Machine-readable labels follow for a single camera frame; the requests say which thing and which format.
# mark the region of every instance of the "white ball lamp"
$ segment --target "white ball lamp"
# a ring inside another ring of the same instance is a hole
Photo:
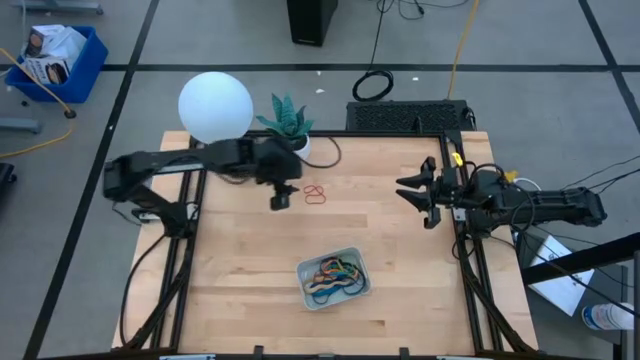
[[[210,144],[242,137],[253,120],[253,102],[236,78],[208,72],[195,76],[182,88],[178,113],[191,136]]]

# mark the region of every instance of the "concrete floor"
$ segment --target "concrete floor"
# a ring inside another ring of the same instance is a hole
[[[94,26],[109,48],[107,63],[124,65],[129,62],[150,3],[109,0],[103,1],[105,14],[100,17],[29,14],[28,23]],[[285,0],[161,0],[140,64],[369,61],[378,18],[375,1],[341,1],[322,48],[291,43],[285,4]],[[640,3],[589,0],[589,5],[618,64],[640,64],[636,36]],[[452,9],[426,8],[425,18],[419,21],[404,20],[393,9],[384,17],[376,62],[450,64],[470,9],[471,2]],[[403,10],[409,13],[413,8],[404,4]],[[19,33],[19,10],[3,2],[0,44],[17,51]],[[461,63],[607,65],[579,2],[574,0],[482,0]],[[637,126],[611,72],[544,69],[496,72],[487,68],[487,72],[458,74],[454,98],[466,99],[473,107],[479,129],[489,132],[499,164],[519,170],[544,188],[557,188],[640,153]],[[251,92],[256,114],[271,113],[272,92],[289,92],[297,104],[308,105],[308,116],[316,119],[316,129],[344,128],[351,87],[362,74],[264,71],[261,66],[245,70],[250,71],[232,75]],[[195,74],[136,72],[108,158],[135,150],[156,150],[164,131],[181,129],[178,94]],[[447,72],[407,68],[394,75],[396,86],[389,100],[442,99],[446,95]],[[16,165],[20,179],[0,208],[0,273],[4,275],[0,349],[4,359],[24,354],[123,77],[123,71],[102,72],[89,100],[76,106],[75,131],[65,142],[6,160]],[[624,79],[640,96],[640,74],[627,72]],[[373,93],[382,86],[371,80],[363,93]],[[317,94],[317,89],[325,92]],[[51,139],[68,128],[56,105],[30,102],[22,107],[25,97],[19,91],[2,93],[0,116],[33,117],[44,123],[44,130],[36,136],[0,132],[0,153]],[[636,166],[629,164],[599,179]],[[640,210],[636,184],[637,178],[628,178],[603,194],[609,219],[601,227],[556,225],[550,229],[597,243],[637,231],[632,221]],[[107,351],[111,345],[138,228],[111,212],[111,204],[99,189],[93,194],[40,356]],[[543,350],[576,357],[612,356],[610,344],[573,334],[535,307],[531,311]]]

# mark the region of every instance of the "white pot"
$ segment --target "white pot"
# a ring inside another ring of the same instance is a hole
[[[311,138],[309,137],[309,135],[307,136],[307,143],[304,145],[304,147],[300,150],[294,150],[293,152],[295,152],[302,160],[307,160],[307,158],[309,157],[309,154],[311,154]]]

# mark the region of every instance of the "wooden table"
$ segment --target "wooden table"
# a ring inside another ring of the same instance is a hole
[[[188,140],[186,132],[167,132],[162,149],[186,148]],[[486,133],[463,133],[463,140],[469,160],[493,160]],[[393,355],[399,347],[409,347],[412,355],[473,354],[460,267],[451,255],[451,214],[442,211],[441,224],[425,230],[424,214],[394,193],[395,180],[416,174],[427,155],[441,166],[438,141],[337,141],[343,150],[338,166],[305,167],[304,177],[293,182],[300,188],[322,185],[327,196],[323,205],[305,204],[297,193],[289,209],[271,212],[271,187],[232,186],[207,177],[180,352],[251,353],[254,345],[264,345],[271,354]],[[335,157],[331,142],[312,139],[309,161],[330,163]],[[153,189],[175,200],[180,180],[181,175],[157,176]],[[160,224],[142,227],[136,259],[161,232]],[[506,228],[494,235],[510,236]],[[133,280],[127,336],[158,300],[168,243],[145,259]],[[349,246],[363,253],[372,291],[323,310],[307,310],[296,265]],[[498,308],[522,338],[537,347],[513,248],[486,240],[485,253]],[[484,346],[490,348],[481,305],[478,312]],[[173,315],[170,310],[166,329]],[[164,331],[164,344],[168,333]]]

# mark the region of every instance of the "potted plant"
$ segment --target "potted plant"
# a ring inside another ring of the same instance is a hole
[[[267,120],[260,115],[256,116],[256,119],[274,135],[282,136],[289,140],[294,152],[301,159],[306,159],[311,153],[309,130],[313,125],[313,120],[305,120],[304,118],[306,105],[296,113],[289,95],[280,100],[277,96],[271,94],[271,101],[273,103],[273,112],[276,114],[276,121]]]

